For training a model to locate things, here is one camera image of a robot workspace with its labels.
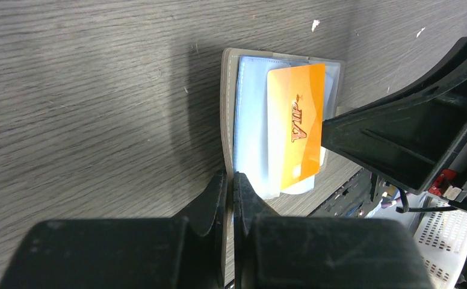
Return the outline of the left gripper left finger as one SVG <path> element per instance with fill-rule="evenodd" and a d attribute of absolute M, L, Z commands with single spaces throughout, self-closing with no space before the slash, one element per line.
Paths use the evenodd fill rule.
<path fill-rule="evenodd" d="M 172 217 L 39 222 L 0 288 L 223 288 L 226 196 L 220 170 Z"/>

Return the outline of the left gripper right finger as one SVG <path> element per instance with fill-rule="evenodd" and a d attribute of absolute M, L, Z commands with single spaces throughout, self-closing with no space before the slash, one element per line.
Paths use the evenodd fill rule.
<path fill-rule="evenodd" d="M 233 178 L 236 288 L 431 288 L 409 232 L 388 219 L 288 217 Z"/>

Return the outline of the orange VIP card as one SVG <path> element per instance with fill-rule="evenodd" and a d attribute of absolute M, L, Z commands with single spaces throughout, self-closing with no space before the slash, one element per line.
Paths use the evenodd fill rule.
<path fill-rule="evenodd" d="M 268 178 L 273 192 L 320 171 L 325 84 L 323 63 L 268 72 Z"/>

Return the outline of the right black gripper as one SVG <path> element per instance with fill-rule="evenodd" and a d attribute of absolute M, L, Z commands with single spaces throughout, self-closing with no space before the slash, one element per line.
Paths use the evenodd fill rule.
<path fill-rule="evenodd" d="M 322 145 L 467 212 L 467 37 L 411 85 L 326 120 Z"/>

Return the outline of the grey blue card holder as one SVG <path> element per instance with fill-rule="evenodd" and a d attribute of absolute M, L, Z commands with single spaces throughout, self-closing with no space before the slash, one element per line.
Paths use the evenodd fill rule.
<path fill-rule="evenodd" d="M 268 177 L 267 74 L 273 69 L 323 63 L 326 67 L 324 119 L 337 111 L 345 63 L 317 57 L 226 48 L 221 59 L 220 131 L 227 175 L 245 173 L 264 200 L 278 197 Z"/>

